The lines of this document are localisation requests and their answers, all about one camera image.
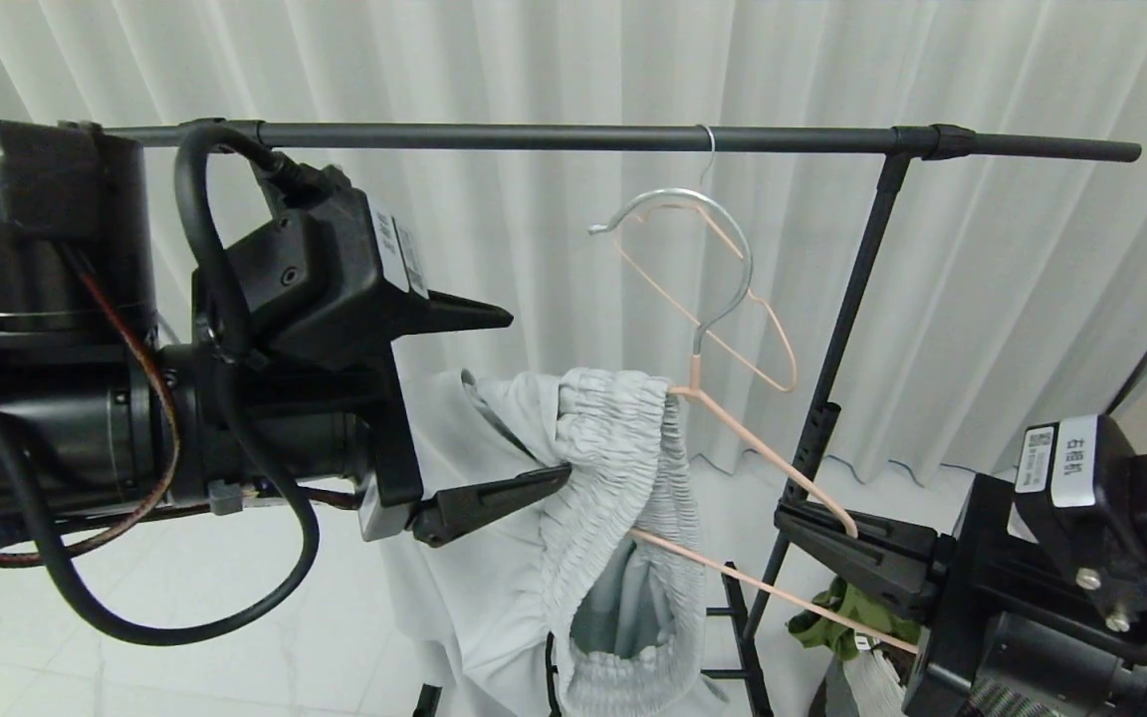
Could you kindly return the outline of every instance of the clothes rack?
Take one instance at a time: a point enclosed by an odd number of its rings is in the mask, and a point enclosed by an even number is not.
[[[259,119],[194,119],[172,126],[106,128],[109,134],[142,142],[146,147],[177,146],[184,134],[200,124],[224,123],[251,140],[273,148],[318,149],[465,149],[465,150],[559,150],[559,151],[741,151],[741,154],[883,155],[883,169],[871,212],[861,233],[846,290],[834,332],[811,396],[809,414],[797,441],[791,463],[806,476],[816,476],[829,437],[838,422],[841,406],[833,403],[834,380],[841,368],[852,327],[857,322],[865,287],[874,270],[888,218],[905,182],[912,161],[941,161],[993,155],[993,157],[1041,157],[1097,162],[1134,162],[1141,154],[1136,142],[1074,140],[1074,138],[982,134],[969,128],[936,124],[887,128],[855,127],[752,127],[752,126],[617,126],[617,125],[523,125],[523,124],[368,124],[368,123],[265,123]],[[799,501],[804,491],[788,484],[780,502]],[[764,582],[772,585],[790,547],[778,531]],[[771,717],[764,670],[755,644],[768,595],[756,594],[750,609],[732,577],[720,576],[728,606],[708,608],[709,616],[732,618],[738,660],[734,670],[707,670],[713,679],[742,680],[755,717]],[[415,716],[432,717],[440,689],[424,685]]]

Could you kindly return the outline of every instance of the white curtain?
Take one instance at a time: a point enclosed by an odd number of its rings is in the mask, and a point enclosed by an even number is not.
[[[889,126],[1144,143],[1134,164],[916,163],[834,399],[832,451],[860,475],[895,458],[1007,460],[1041,419],[1100,412],[1147,350],[1147,3],[154,0],[0,3],[0,117],[107,126],[268,122]],[[403,371],[641,368],[682,381],[690,327],[588,223],[705,155],[297,151],[341,164],[414,223],[434,289],[505,305],[513,328],[403,340]],[[193,260],[169,150],[147,151],[158,304],[187,327]],[[705,189],[743,224],[755,291],[799,358],[793,396],[707,342],[705,387],[789,454],[832,333],[879,157],[720,155]],[[229,240],[264,221],[240,162],[214,162]],[[692,307],[733,289],[700,224],[627,235]],[[759,310],[720,333],[771,375]],[[736,441],[695,418],[725,467]]]

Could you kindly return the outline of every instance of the metal hook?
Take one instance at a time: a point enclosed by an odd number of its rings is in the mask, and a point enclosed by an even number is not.
[[[705,128],[705,137],[711,138],[711,157],[710,159],[705,161],[705,167],[702,169],[701,176],[697,177],[697,188],[701,190],[705,190],[705,173],[711,171],[711,167],[715,166],[715,131],[713,128],[707,125],[697,125],[697,126]]]
[[[725,209],[718,201],[711,200],[710,196],[705,196],[701,192],[684,189],[681,186],[672,186],[665,187],[665,189],[646,192],[637,196],[637,198],[627,201],[623,208],[618,209],[618,213],[615,215],[614,218],[610,218],[608,223],[592,224],[591,227],[587,227],[586,232],[595,235],[595,233],[615,231],[615,228],[618,227],[618,224],[623,223],[623,219],[627,218],[627,215],[631,213],[634,208],[646,203],[646,201],[656,200],[660,196],[682,196],[685,200],[700,201],[700,203],[713,209],[715,212],[719,213],[720,217],[724,217],[724,221],[727,221],[728,226],[733,228],[733,236],[736,239],[739,244],[738,248],[742,250],[742,257],[744,258],[744,262],[742,262],[742,281],[741,285],[738,286],[736,294],[734,294],[728,303],[720,307],[718,312],[711,314],[710,319],[705,319],[705,321],[697,325],[697,330],[695,332],[695,335],[693,335],[693,356],[697,356],[702,352],[702,336],[705,336],[705,332],[711,330],[711,327],[713,327],[716,322],[724,317],[728,317],[729,313],[733,313],[733,310],[736,309],[738,304],[742,304],[742,299],[746,298],[747,291],[751,290],[751,268],[755,267],[755,260],[751,258],[751,246],[748,244],[746,233],[742,232],[741,224],[736,223],[733,215],[729,215],[728,210]]]

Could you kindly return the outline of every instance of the black rack leg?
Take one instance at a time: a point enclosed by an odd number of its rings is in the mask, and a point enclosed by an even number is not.
[[[732,562],[725,562],[729,568],[736,568]],[[764,683],[764,668],[759,664],[759,649],[755,647],[755,636],[746,637],[746,598],[742,598],[742,583],[732,577],[720,576],[724,582],[724,594],[728,597],[727,608],[707,608],[707,616],[726,616],[733,618],[733,641],[736,644],[738,670],[702,670],[704,676],[713,680],[742,680],[746,684],[746,697],[751,703],[751,717],[773,717],[773,706],[768,703],[768,688]]]
[[[843,301],[838,305],[838,318],[834,319],[834,333],[829,336],[829,345],[826,346],[826,358],[820,365],[820,374],[817,376],[817,388],[813,390],[809,419],[804,422],[799,444],[796,446],[796,457],[793,460],[794,467],[804,473],[805,476],[817,475],[817,468],[820,467],[820,460],[826,454],[826,446],[834,430],[834,422],[838,419],[838,405],[829,403],[829,391],[834,389],[834,377],[838,375],[843,351],[848,349],[848,340],[852,336],[852,327],[857,324],[857,310],[861,307],[865,286],[871,281],[874,259],[879,257],[879,246],[882,244],[883,233],[888,228],[888,218],[892,217],[892,205],[896,204],[897,193],[902,190],[905,176],[910,172],[912,158],[914,155],[899,154],[888,155],[887,159],[883,161],[883,170],[879,174],[879,187],[874,192],[874,203],[871,205],[869,217],[865,219],[861,244],[857,248],[857,259],[852,262],[848,289],[843,291]],[[783,501],[802,500],[804,491],[794,482],[789,482],[787,490],[782,491],[781,499]],[[765,583],[777,585],[778,575],[781,571],[781,564],[787,559],[789,547],[790,539],[778,531],[778,540],[773,543],[773,552],[768,555],[768,564],[764,571]],[[751,605],[750,616],[747,617],[742,637],[755,637],[755,632],[759,630],[759,622],[764,621],[764,609],[767,608],[767,605],[768,593],[758,591],[755,595],[755,603]]]
[[[412,717],[436,717],[436,708],[442,704],[442,688],[423,685],[419,691],[419,703],[414,707]]]

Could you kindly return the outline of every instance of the white label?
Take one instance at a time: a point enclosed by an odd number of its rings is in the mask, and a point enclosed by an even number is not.
[[[1016,493],[1037,493],[1047,486],[1054,439],[1055,427],[1030,428],[1024,431],[1021,469],[1015,474]]]
[[[423,262],[419,259],[419,246],[414,242],[414,232],[405,228],[405,224],[397,224],[396,239],[400,240],[401,257],[405,257],[405,272],[409,274],[411,289],[414,289],[422,298],[427,298]]]
[[[1097,422],[1098,416],[1060,422],[1052,466],[1052,505],[1056,508],[1097,504]]]
[[[1012,512],[1007,514],[1007,535],[1032,541],[1033,545],[1038,544],[1037,537],[1033,537],[1033,531],[1024,523],[1024,517],[1021,517],[1020,512],[1016,512],[1015,505],[1012,505]]]
[[[396,236],[396,223],[374,198],[367,196],[369,203],[369,221],[374,223],[374,239],[379,242],[379,260],[382,264],[383,278],[399,290],[409,290],[409,278],[405,275],[405,262],[401,260],[400,240]]]

